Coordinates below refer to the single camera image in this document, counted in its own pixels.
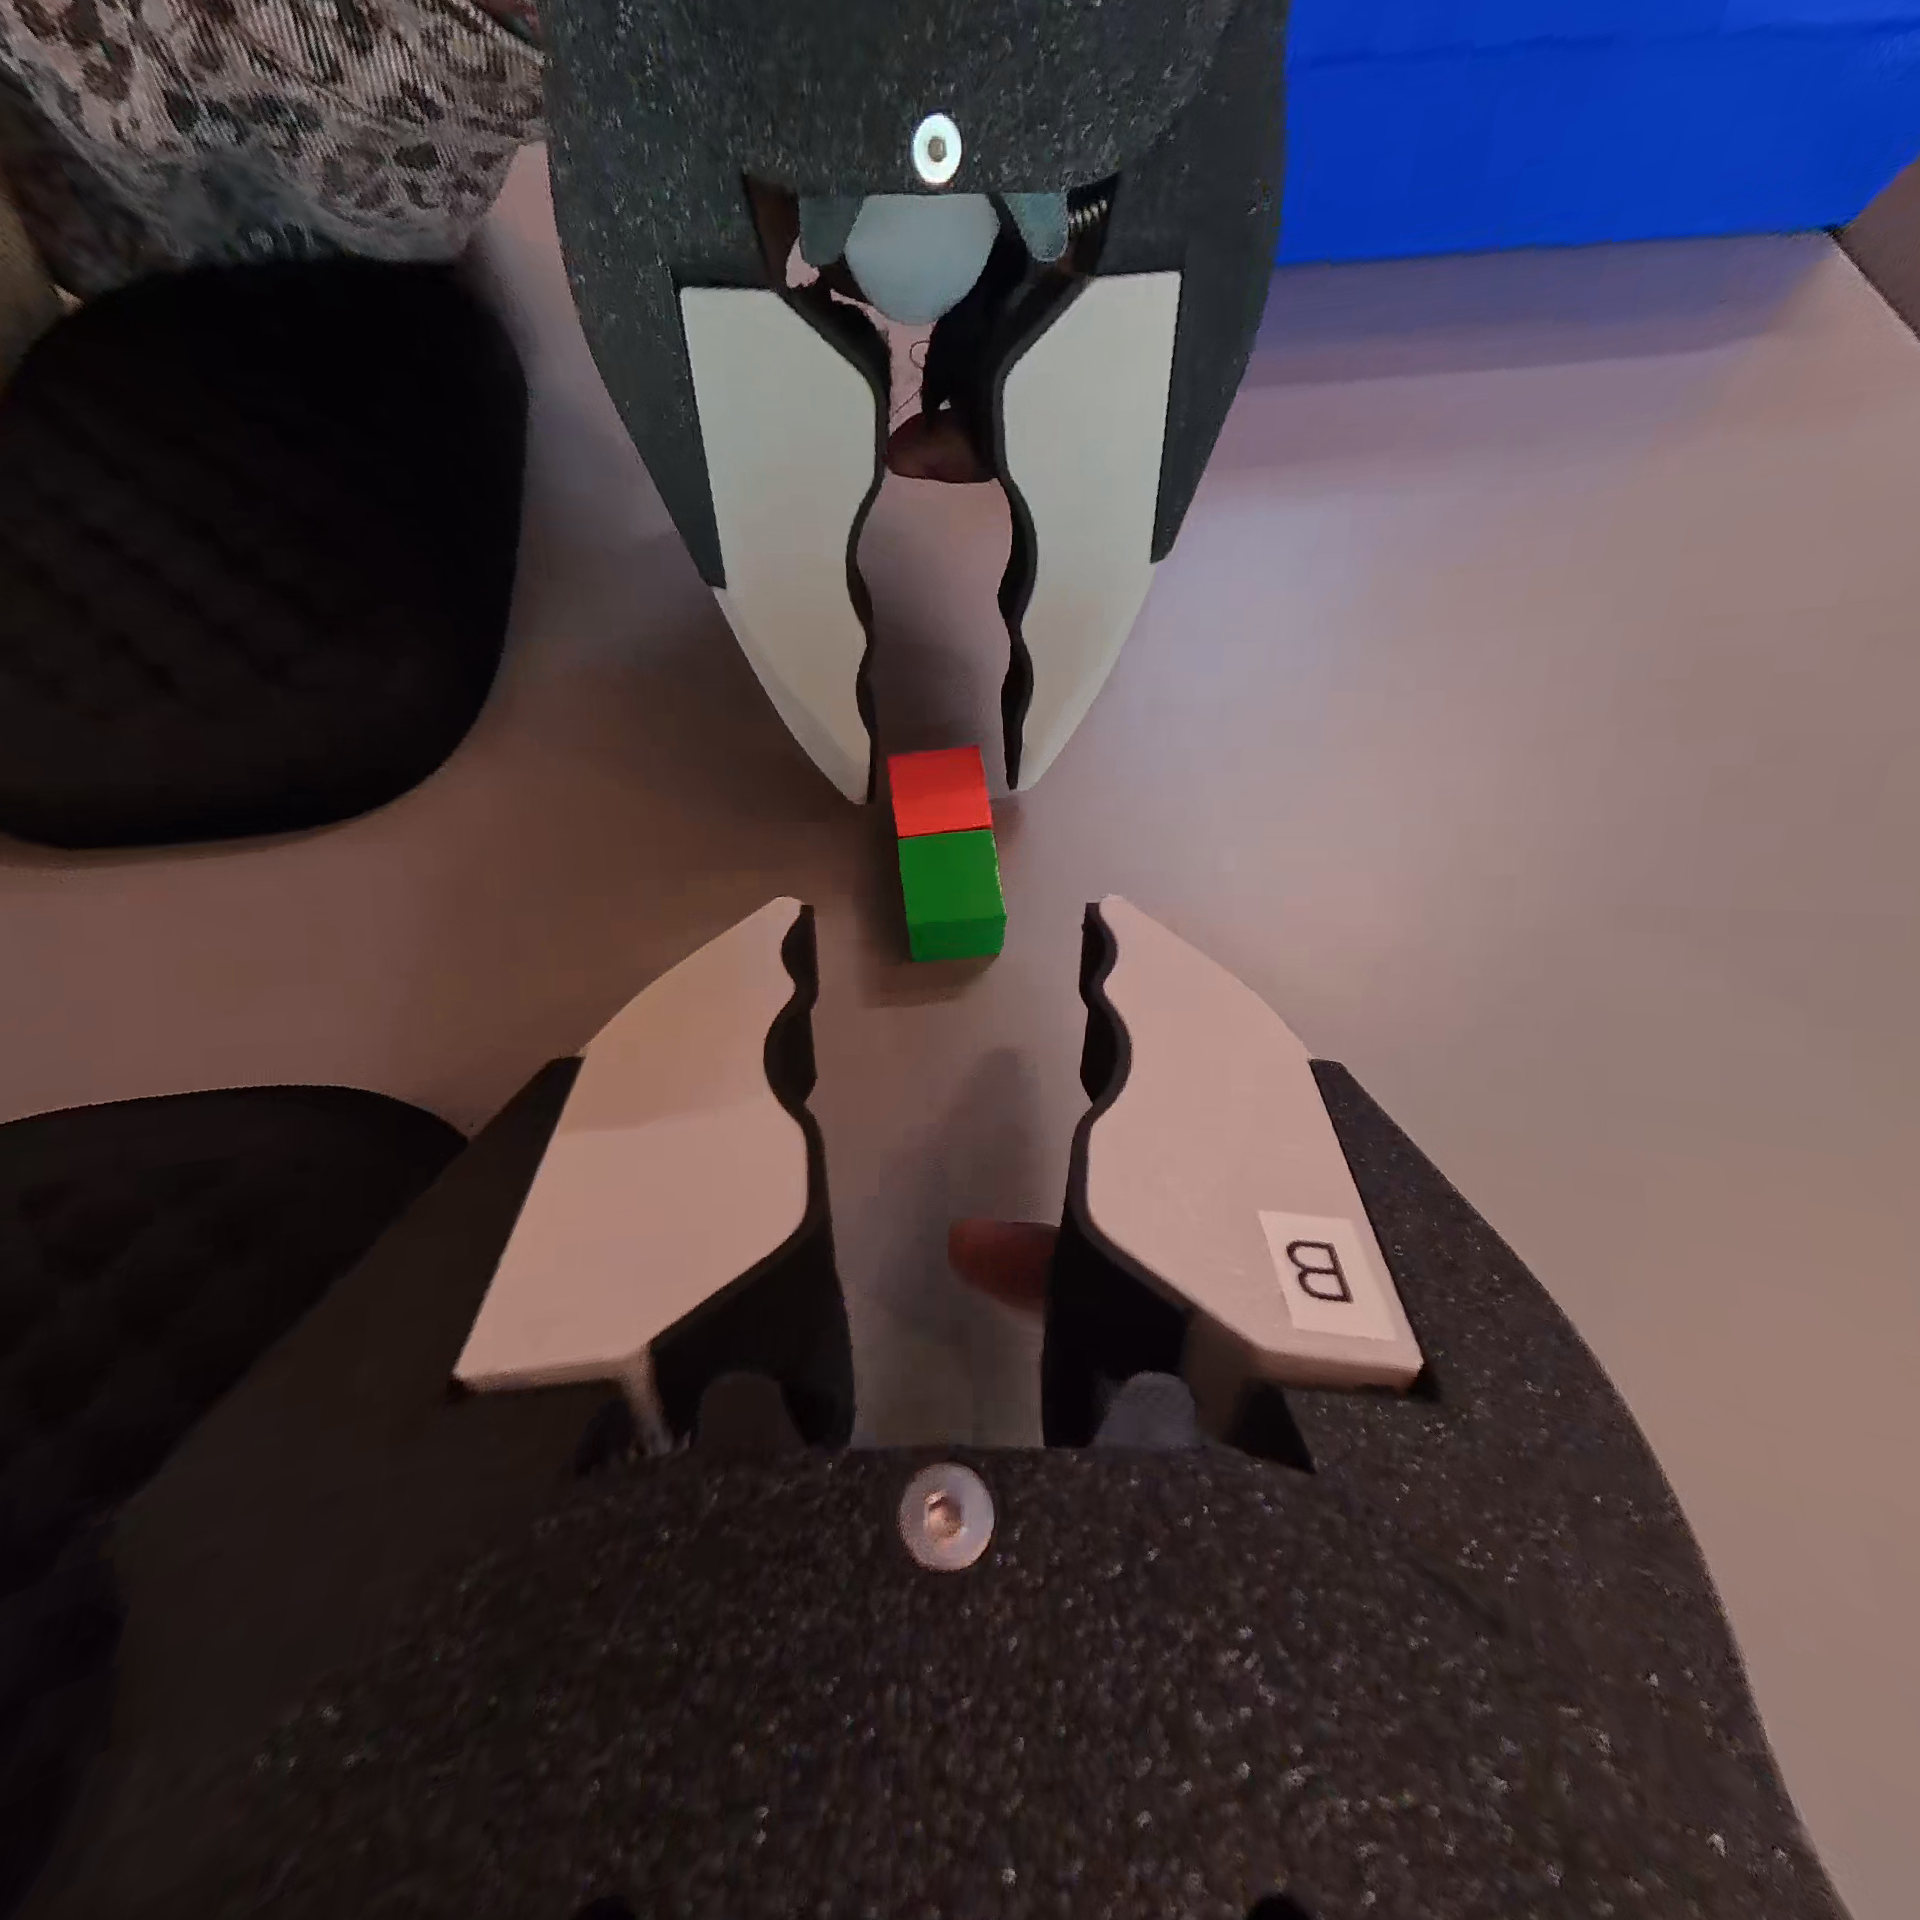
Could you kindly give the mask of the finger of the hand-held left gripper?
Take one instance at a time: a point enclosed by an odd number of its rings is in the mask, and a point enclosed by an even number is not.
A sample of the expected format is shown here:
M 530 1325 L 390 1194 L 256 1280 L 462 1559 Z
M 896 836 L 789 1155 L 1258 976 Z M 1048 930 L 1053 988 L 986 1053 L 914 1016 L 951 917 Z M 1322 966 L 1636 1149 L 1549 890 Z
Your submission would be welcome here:
M 1000 443 L 1021 559 L 1008 572 L 1012 791 L 1085 719 L 1153 585 L 1181 274 L 1092 277 L 1008 363 Z
M 720 537 L 715 606 L 761 688 L 851 805 L 870 791 L 856 555 L 879 494 L 879 387 L 817 312 L 773 288 L 683 288 Z

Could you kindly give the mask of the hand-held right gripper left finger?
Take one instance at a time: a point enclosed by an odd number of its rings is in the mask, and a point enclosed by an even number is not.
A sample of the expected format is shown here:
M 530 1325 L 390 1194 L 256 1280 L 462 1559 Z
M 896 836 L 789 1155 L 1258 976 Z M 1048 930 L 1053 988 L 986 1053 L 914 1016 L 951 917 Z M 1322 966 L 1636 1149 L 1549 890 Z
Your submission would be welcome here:
M 576 1059 L 454 1379 L 612 1382 L 687 1443 L 715 1379 L 767 1379 L 799 1443 L 849 1443 L 817 1079 L 817 927 L 773 897 L 644 988 Z

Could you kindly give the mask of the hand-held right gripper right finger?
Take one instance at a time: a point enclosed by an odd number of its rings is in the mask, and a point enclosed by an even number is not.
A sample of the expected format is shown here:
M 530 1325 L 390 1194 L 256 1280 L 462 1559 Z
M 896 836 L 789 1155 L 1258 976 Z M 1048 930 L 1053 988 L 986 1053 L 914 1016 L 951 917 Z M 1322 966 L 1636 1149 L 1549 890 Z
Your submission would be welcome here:
M 1090 1016 L 1116 1022 L 1090 1093 L 1080 1222 L 1173 1307 L 1197 1397 L 1385 1389 L 1423 1377 L 1308 1047 L 1239 976 L 1120 896 L 1092 902 Z

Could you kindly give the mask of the orange-red wooden cube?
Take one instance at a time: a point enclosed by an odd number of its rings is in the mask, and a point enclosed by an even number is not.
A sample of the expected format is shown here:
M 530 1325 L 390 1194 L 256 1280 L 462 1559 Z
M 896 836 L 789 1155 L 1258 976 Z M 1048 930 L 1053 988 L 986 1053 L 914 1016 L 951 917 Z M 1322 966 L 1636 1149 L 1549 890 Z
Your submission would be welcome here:
M 979 745 L 896 752 L 886 772 L 897 842 L 992 830 Z

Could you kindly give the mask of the green wooden cube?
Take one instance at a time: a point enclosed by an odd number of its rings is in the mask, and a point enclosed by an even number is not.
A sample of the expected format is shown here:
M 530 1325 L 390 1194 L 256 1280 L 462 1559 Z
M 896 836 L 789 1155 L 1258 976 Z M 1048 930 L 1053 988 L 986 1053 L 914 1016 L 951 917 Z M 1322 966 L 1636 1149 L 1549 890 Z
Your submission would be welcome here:
M 972 963 L 1006 944 L 1006 896 L 992 827 L 897 836 L 907 957 Z

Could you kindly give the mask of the person's left hand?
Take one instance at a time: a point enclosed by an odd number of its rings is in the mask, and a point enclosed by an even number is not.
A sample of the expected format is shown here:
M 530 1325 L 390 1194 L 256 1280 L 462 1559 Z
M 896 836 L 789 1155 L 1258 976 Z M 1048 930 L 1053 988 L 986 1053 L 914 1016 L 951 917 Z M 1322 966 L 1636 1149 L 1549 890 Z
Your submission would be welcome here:
M 914 409 L 889 433 L 889 475 L 946 488 L 992 483 L 992 457 L 979 450 L 968 420 L 956 407 Z

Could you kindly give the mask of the person's right hand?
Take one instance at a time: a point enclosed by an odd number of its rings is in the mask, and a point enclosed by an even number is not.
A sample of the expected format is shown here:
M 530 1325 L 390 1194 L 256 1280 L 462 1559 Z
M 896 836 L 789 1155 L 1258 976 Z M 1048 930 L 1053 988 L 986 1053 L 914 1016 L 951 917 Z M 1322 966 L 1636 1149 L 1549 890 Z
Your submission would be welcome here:
M 988 1300 L 1038 1316 L 1055 1245 L 1055 1223 L 966 1217 L 947 1227 L 947 1267 Z

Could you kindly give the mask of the blue plastic bin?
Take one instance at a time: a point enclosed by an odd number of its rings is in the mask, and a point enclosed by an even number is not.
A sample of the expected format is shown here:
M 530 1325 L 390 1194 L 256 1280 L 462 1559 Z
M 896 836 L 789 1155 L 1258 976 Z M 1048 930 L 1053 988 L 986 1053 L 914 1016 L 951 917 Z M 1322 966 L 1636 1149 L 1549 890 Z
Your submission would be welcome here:
M 1917 3 L 1293 3 L 1283 267 L 1839 228 Z

